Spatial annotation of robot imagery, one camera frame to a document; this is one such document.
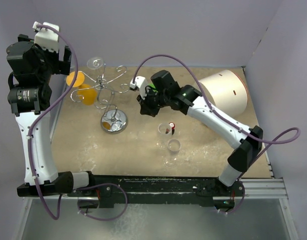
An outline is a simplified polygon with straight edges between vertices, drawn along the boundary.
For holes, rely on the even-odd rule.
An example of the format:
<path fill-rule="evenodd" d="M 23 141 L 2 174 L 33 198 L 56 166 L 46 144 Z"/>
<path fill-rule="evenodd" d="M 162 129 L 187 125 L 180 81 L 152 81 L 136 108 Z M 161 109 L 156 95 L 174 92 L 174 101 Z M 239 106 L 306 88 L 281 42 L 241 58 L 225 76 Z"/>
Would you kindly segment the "clear glass with red item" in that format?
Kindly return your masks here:
<path fill-rule="evenodd" d="M 157 128 L 157 136 L 158 139 L 156 142 L 156 146 L 160 150 L 165 150 L 167 148 L 168 141 L 172 136 L 172 130 L 171 127 L 169 126 L 169 123 L 159 124 Z"/>

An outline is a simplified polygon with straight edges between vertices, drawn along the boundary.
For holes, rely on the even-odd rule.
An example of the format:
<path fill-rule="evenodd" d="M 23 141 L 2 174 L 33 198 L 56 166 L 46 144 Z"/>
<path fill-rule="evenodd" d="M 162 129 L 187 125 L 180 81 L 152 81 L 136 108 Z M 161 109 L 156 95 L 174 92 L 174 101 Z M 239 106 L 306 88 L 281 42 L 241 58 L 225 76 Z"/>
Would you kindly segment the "clear wine glass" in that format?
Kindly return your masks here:
<path fill-rule="evenodd" d="M 97 69 L 100 69 L 102 67 L 104 67 L 106 64 L 103 60 L 102 57 L 98 57 L 98 56 L 95 56 L 95 57 L 92 57 L 90 58 L 87 63 L 86 63 L 86 66 L 91 69 L 91 70 L 97 70 Z"/>
<path fill-rule="evenodd" d="M 166 153 L 163 157 L 163 164 L 167 168 L 173 168 L 177 165 L 178 155 L 181 150 L 181 143 L 177 139 L 171 139 L 166 146 Z"/>

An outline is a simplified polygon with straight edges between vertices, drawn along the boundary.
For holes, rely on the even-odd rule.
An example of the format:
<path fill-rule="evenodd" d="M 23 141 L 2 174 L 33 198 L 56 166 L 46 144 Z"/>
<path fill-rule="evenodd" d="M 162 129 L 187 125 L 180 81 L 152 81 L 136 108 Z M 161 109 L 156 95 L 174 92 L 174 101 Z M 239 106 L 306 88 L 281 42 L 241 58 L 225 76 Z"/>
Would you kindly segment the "orange plastic wine glass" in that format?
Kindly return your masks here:
<path fill-rule="evenodd" d="M 85 74 L 78 71 L 77 78 L 73 85 L 74 90 L 70 94 L 70 98 L 75 103 L 82 103 L 84 105 L 93 105 L 97 92 L 94 87 L 85 83 Z"/>

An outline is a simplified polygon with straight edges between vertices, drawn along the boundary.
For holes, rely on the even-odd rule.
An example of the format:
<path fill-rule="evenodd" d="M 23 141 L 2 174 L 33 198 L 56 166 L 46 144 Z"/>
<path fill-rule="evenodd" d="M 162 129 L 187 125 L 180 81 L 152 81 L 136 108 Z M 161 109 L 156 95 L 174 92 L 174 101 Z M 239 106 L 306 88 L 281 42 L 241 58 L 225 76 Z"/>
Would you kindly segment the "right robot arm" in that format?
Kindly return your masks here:
<path fill-rule="evenodd" d="M 215 187 L 220 195 L 227 196 L 233 191 L 234 182 L 247 172 L 260 153 L 263 130 L 257 125 L 242 124 L 207 103 L 202 92 L 195 87 L 179 86 L 167 70 L 156 72 L 151 81 L 153 86 L 142 76 L 130 81 L 130 89 L 139 91 L 136 99 L 140 104 L 140 114 L 155 117 L 161 108 L 170 107 L 202 122 L 233 148 Z"/>

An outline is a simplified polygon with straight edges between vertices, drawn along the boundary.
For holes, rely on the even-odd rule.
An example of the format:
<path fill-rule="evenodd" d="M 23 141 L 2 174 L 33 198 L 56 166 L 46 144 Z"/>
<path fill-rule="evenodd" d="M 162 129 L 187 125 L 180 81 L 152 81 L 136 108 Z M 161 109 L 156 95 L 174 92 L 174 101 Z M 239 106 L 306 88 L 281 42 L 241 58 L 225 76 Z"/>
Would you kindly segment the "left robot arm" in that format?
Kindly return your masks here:
<path fill-rule="evenodd" d="M 25 156 L 24 183 L 17 187 L 19 197 L 70 194 L 79 189 L 85 196 L 96 192 L 96 183 L 89 171 L 58 172 L 51 139 L 50 107 L 52 75 L 68 75 L 71 50 L 64 48 L 63 59 L 55 49 L 47 50 L 27 35 L 6 49 L 6 60 L 12 72 L 8 77 L 8 103 L 18 124 Z"/>

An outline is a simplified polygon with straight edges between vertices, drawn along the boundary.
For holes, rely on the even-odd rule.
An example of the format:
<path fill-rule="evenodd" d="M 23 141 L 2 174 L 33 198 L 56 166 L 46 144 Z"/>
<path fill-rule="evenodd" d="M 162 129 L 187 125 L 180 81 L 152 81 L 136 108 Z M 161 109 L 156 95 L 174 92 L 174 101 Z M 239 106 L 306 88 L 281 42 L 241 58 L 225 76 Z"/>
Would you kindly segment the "green plastic wine glass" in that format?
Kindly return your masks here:
<path fill-rule="evenodd" d="M 157 89 L 153 85 L 147 85 L 145 87 L 145 93 L 148 95 L 154 95 L 157 92 L 158 92 Z"/>

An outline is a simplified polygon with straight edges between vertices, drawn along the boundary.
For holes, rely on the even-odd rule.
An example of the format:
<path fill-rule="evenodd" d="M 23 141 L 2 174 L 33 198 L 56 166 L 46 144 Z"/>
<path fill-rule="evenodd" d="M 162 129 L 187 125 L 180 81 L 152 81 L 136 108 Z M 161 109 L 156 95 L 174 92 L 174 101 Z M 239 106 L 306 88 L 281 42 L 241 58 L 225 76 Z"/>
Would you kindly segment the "clear wine glass front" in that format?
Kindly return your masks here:
<path fill-rule="evenodd" d="M 177 165 L 178 155 L 181 150 L 181 143 L 177 139 L 171 139 L 166 146 L 166 153 L 163 157 L 163 164 L 167 168 L 173 168 Z"/>

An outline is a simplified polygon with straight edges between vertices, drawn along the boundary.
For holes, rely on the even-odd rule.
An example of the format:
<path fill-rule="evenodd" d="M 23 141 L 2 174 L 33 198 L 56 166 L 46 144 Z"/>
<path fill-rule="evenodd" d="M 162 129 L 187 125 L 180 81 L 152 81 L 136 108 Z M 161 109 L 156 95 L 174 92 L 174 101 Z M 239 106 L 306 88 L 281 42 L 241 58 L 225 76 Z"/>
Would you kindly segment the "small red capped bottle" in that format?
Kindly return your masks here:
<path fill-rule="evenodd" d="M 175 123 L 174 122 L 169 122 L 168 124 L 169 124 L 169 126 L 171 128 L 171 134 L 174 135 L 175 134 L 175 127 L 176 127 Z"/>

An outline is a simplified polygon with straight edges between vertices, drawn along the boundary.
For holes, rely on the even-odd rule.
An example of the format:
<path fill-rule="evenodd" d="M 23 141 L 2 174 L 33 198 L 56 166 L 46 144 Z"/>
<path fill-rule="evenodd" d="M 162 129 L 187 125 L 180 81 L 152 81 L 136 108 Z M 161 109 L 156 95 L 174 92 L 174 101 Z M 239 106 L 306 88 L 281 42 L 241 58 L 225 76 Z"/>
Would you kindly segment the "white cylindrical container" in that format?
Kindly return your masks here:
<path fill-rule="evenodd" d="M 225 69 L 199 80 L 208 100 L 217 112 L 241 121 L 249 96 L 246 84 L 233 71 Z"/>

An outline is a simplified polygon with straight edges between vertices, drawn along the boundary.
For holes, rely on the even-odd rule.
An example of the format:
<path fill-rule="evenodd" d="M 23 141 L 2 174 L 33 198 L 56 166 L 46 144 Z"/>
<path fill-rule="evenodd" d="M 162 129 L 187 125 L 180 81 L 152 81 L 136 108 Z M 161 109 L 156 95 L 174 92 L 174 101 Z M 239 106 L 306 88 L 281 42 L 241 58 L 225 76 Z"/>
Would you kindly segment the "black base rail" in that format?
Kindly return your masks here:
<path fill-rule="evenodd" d="M 94 175 L 88 190 L 70 197 L 96 198 L 100 208 L 115 204 L 220 206 L 232 209 L 234 198 L 243 197 L 242 182 L 223 185 L 216 177 Z"/>

